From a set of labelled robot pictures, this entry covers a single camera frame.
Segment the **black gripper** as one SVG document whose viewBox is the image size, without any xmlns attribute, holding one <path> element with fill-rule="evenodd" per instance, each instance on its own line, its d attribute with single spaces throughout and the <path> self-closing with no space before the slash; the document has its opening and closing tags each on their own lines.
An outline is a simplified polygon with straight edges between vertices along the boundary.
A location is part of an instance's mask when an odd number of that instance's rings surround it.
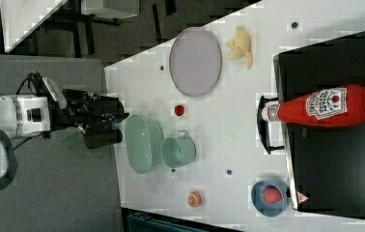
<svg viewBox="0 0 365 232">
<path fill-rule="evenodd" d="M 118 98 L 86 91 L 64 89 L 67 107 L 52 109 L 52 129 L 62 131 L 78 128 L 88 149 L 96 149 L 123 141 L 123 134 L 117 125 L 129 114 L 122 113 Z"/>
</svg>

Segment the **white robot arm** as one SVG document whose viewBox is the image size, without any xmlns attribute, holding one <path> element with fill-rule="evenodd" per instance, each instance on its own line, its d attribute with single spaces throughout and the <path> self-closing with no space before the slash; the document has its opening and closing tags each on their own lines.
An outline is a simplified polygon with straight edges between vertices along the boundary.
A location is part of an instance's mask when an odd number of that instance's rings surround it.
<svg viewBox="0 0 365 232">
<path fill-rule="evenodd" d="M 76 128 L 86 147 L 96 149 L 123 141 L 116 126 L 128 116 L 119 99 L 80 90 L 0 97 L 0 131 L 10 139 L 49 139 L 55 131 Z"/>
</svg>

